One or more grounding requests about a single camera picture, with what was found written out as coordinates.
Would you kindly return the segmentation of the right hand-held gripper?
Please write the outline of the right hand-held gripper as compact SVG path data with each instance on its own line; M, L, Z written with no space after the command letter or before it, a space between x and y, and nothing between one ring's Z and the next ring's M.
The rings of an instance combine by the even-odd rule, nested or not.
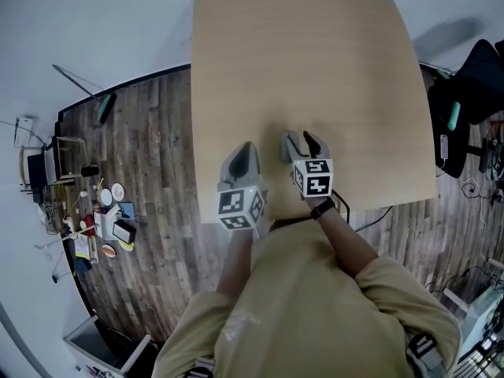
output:
M299 146L298 133L283 131L280 140L283 161L289 161L291 178L302 201L307 198L327 198L332 195L333 162L329 159L327 144L308 131L303 137L309 148L310 157L303 157Z

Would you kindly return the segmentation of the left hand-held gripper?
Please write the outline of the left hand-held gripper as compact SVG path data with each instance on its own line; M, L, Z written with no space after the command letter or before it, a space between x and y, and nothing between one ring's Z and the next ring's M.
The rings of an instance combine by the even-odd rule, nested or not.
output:
M246 147L226 157L217 185L217 221L230 232L257 230L265 210L258 150L251 141Z

